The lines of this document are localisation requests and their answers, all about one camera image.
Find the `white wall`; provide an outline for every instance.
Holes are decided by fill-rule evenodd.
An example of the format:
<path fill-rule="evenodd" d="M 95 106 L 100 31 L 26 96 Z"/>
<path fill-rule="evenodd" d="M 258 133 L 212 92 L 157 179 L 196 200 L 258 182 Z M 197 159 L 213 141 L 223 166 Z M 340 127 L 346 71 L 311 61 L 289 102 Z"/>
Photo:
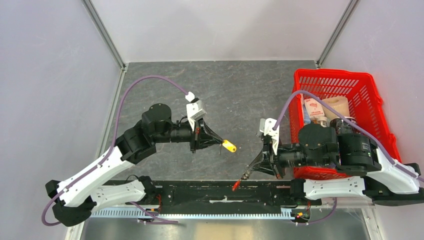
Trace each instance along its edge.
<path fill-rule="evenodd" d="M 318 59 L 349 0 L 92 0 L 126 62 Z"/>
<path fill-rule="evenodd" d="M 61 240 L 44 184 L 95 159 L 120 71 L 81 1 L 0 2 L 0 238 Z"/>
<path fill-rule="evenodd" d="M 424 172 L 424 1 L 363 0 L 358 4 L 325 68 L 368 72 L 384 100 L 390 130 L 405 163 Z M 422 239 L 424 204 L 381 207 L 388 240 Z"/>

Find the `basket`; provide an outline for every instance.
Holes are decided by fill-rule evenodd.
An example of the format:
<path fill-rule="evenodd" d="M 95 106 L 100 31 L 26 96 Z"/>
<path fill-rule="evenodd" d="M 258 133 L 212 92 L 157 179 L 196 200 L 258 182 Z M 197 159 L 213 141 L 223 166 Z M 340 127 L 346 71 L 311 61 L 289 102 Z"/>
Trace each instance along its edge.
<path fill-rule="evenodd" d="M 293 92 L 308 91 L 320 99 L 345 96 L 349 101 L 350 116 L 363 129 L 376 137 L 388 153 L 399 162 L 395 135 L 390 133 L 383 113 L 383 100 L 379 96 L 373 76 L 365 72 L 335 69 L 298 69 L 294 73 Z M 301 96 L 296 96 L 288 106 L 292 143 L 298 143 L 298 132 L 304 126 Z M 347 178 L 335 169 L 322 167 L 296 167 L 294 177 L 312 180 Z"/>

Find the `table surface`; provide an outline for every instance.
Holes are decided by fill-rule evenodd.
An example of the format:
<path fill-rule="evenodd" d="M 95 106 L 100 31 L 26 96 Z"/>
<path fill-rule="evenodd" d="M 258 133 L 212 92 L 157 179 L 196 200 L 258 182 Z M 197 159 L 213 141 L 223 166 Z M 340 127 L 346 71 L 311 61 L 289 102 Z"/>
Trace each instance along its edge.
<path fill-rule="evenodd" d="M 231 153 L 214 145 L 190 152 L 188 143 L 157 144 L 157 153 L 114 177 L 126 179 L 134 174 L 148 175 L 154 180 L 230 180 L 239 179 L 260 152 L 261 140 L 256 136 L 261 118 L 276 119 L 292 93 L 293 75 L 297 69 L 314 69 L 311 60 L 303 61 L 193 61 L 130 63 L 125 74 L 123 92 L 146 75 L 171 78 L 206 104 L 204 118 L 208 126 L 237 146 Z M 187 100 L 168 82 L 148 79 L 128 94 L 119 119 L 118 136 L 133 127 L 143 112 L 156 103 L 170 106 L 172 120 L 186 115 Z M 280 125 L 282 143 L 290 143 L 290 124 L 284 117 Z M 287 171 L 285 179 L 293 172 Z M 274 179 L 255 172 L 251 179 Z"/>
<path fill-rule="evenodd" d="M 138 78 L 146 75 L 169 77 L 193 92 L 206 104 L 205 121 L 224 139 L 237 146 L 236 153 L 218 145 L 190 152 L 188 143 L 157 144 L 157 153 L 113 179 L 123 180 L 131 174 L 147 175 L 154 180 L 230 180 L 238 179 L 245 167 L 261 150 L 256 136 L 261 118 L 277 118 L 293 88 L 296 69 L 314 69 L 306 61 L 201 61 L 130 63 L 122 83 L 121 94 Z M 184 95 L 169 83 L 149 79 L 141 82 L 125 100 L 118 135 L 133 127 L 141 115 L 156 103 L 169 105 L 172 120 L 186 114 Z M 290 143 L 290 124 L 285 117 L 280 138 Z M 251 179 L 274 179 L 260 172 Z M 328 214 L 312 210 L 312 219 Z M 329 219 L 310 226 L 298 226 L 287 220 L 180 220 L 179 225 L 143 225 L 135 219 L 90 218 L 82 239 L 160 239 L 160 240 L 238 240 L 238 239 L 369 239 L 360 209 L 341 208 Z"/>

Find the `yellow connector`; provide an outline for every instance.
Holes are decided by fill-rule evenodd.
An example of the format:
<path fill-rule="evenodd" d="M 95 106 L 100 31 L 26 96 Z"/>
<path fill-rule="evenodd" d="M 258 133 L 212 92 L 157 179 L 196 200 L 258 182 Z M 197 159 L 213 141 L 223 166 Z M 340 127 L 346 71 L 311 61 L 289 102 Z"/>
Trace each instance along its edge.
<path fill-rule="evenodd" d="M 237 147 L 228 140 L 224 140 L 222 146 L 232 153 L 235 153 L 237 150 Z"/>

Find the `beige roll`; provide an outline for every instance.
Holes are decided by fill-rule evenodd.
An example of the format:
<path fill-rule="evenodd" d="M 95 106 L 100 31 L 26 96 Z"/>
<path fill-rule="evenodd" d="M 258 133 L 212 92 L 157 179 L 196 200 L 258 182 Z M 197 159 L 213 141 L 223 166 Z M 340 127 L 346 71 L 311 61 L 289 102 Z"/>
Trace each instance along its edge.
<path fill-rule="evenodd" d="M 351 116 L 351 114 L 349 113 L 349 102 L 345 96 L 334 96 L 326 98 L 322 101 L 328 104 L 337 112 L 339 112 L 341 115 L 343 115 L 343 117 Z M 324 109 L 325 116 L 328 118 L 329 121 L 337 118 L 337 116 L 330 110 L 328 110 L 326 107 L 322 106 L 322 108 Z"/>

